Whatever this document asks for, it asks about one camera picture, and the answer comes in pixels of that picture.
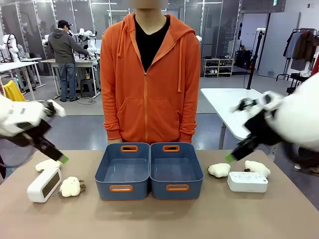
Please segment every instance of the orange zip-up jacket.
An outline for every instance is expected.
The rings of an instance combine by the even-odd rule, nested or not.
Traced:
[[[133,13],[103,35],[101,88],[108,140],[191,142],[195,134],[199,42],[189,26],[173,15],[167,17],[170,27],[147,72],[135,39]]]

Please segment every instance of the black shirt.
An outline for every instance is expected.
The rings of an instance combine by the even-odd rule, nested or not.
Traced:
[[[160,46],[164,41],[165,35],[170,25],[170,18],[166,17],[165,25],[159,31],[154,32],[151,35],[147,35],[143,31],[143,29],[140,27],[140,25],[136,21],[135,15],[134,15],[134,21],[135,21],[135,28],[136,28],[136,33],[135,33],[136,43],[139,48],[144,71],[146,72],[148,68],[151,66],[154,60],[154,57],[156,56],[156,53],[159,51]]]

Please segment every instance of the open door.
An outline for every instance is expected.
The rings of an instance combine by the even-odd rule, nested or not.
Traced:
[[[283,54],[287,40],[293,29],[298,28],[300,15],[300,12],[276,12],[270,15],[259,76],[276,78],[283,73],[286,64]]]

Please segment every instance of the hand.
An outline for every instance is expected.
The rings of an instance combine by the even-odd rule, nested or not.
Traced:
[[[108,145],[112,144],[112,143],[122,143],[122,139],[114,139],[114,140],[108,140]]]

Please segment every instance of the orange handle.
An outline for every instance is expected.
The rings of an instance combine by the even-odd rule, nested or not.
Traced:
[[[188,191],[189,185],[188,184],[168,184],[166,186],[167,191]]]
[[[121,152],[123,153],[134,153],[137,152],[139,150],[139,148],[137,147],[137,145],[122,145],[121,146]]]
[[[133,186],[132,185],[111,185],[110,191],[111,192],[132,192]]]
[[[179,145],[165,145],[163,146],[163,151],[164,152],[179,152],[180,147]]]

